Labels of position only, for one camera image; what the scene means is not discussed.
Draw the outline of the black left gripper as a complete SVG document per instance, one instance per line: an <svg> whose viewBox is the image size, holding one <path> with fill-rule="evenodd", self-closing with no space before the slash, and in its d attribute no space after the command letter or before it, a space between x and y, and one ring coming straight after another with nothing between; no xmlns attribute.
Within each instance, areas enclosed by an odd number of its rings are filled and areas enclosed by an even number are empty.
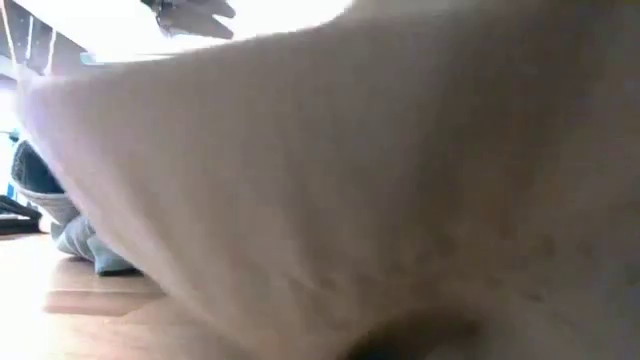
<svg viewBox="0 0 640 360"><path fill-rule="evenodd" d="M190 7L207 15L217 15L232 19L236 16L236 10L228 0L141 0L153 13L156 22L171 34L187 34L202 37L212 37L229 40L234 33L227 26L209 18L168 18L173 4L177 7Z"/></svg>

